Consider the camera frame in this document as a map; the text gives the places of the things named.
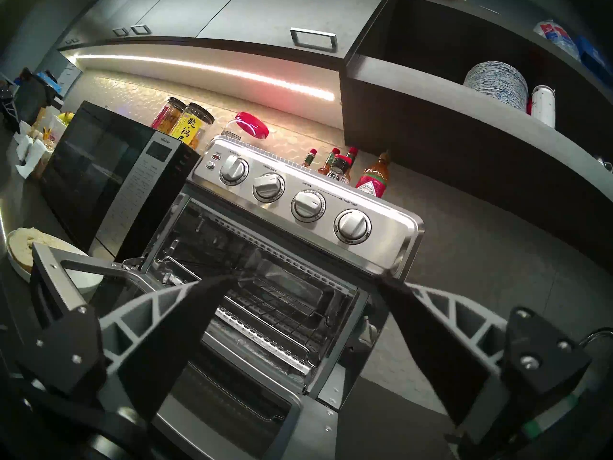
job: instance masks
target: countertop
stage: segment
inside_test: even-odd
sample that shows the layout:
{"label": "countertop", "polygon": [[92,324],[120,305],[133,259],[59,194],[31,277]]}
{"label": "countertop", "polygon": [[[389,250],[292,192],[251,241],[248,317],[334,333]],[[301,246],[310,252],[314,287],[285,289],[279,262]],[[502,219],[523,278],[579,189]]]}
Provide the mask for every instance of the countertop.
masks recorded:
{"label": "countertop", "polygon": [[17,143],[13,134],[0,127],[0,351],[7,368],[7,354],[24,340],[32,338],[40,325],[31,303],[29,285],[9,263],[6,237],[15,229],[35,227],[70,242],[66,232],[42,197],[38,183],[24,180],[15,169]]}

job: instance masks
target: oven knob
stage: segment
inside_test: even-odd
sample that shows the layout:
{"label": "oven knob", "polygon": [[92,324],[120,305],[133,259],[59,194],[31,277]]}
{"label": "oven knob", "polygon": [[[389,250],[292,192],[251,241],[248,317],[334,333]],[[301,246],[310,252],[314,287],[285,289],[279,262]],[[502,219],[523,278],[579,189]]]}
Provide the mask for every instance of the oven knob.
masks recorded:
{"label": "oven knob", "polygon": [[325,211],[324,196],[317,191],[304,190],[294,196],[292,201],[292,213],[302,222],[316,221]]}
{"label": "oven knob", "polygon": [[235,155],[230,155],[227,157],[221,170],[219,170],[219,176],[223,183],[237,185],[246,178],[248,171],[249,166],[245,160]]}
{"label": "oven knob", "polygon": [[370,219],[362,211],[348,209],[341,212],[334,221],[334,232],[343,242],[356,244],[370,235]]}
{"label": "oven knob", "polygon": [[281,190],[281,178],[278,174],[265,174],[253,180],[253,190],[263,199],[271,199]]}

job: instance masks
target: jar with red lid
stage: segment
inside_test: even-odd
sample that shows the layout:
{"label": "jar with red lid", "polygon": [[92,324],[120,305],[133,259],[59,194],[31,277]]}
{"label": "jar with red lid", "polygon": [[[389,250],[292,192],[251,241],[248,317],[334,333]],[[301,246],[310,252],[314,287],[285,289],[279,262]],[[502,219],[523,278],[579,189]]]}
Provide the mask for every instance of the jar with red lid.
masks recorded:
{"label": "jar with red lid", "polygon": [[268,127],[256,116],[247,112],[238,112],[221,132],[235,140],[240,140],[254,147],[261,146],[261,140],[268,136]]}
{"label": "jar with red lid", "polygon": [[175,126],[176,121],[179,120],[186,106],[187,105],[179,99],[168,97],[162,110],[159,111],[158,116],[153,120],[151,128],[166,133],[167,135],[170,134],[172,127]]}

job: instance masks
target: yellow label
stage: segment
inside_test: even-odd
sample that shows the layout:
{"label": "yellow label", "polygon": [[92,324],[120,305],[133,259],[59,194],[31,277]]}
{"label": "yellow label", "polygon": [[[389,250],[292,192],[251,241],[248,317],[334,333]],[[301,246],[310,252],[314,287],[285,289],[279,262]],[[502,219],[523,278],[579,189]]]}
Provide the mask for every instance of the yellow label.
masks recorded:
{"label": "yellow label", "polygon": [[181,140],[183,143],[189,144],[196,135],[198,129],[202,126],[202,120],[193,115],[182,115],[179,121],[176,122],[170,136]]}

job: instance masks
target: cooking spray can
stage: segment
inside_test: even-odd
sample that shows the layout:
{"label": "cooking spray can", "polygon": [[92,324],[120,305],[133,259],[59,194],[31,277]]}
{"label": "cooking spray can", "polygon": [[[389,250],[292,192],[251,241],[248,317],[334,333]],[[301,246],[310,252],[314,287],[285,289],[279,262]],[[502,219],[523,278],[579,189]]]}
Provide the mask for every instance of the cooking spray can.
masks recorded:
{"label": "cooking spray can", "polygon": [[534,118],[555,128],[555,92],[546,85],[537,85],[532,91],[532,111]]}

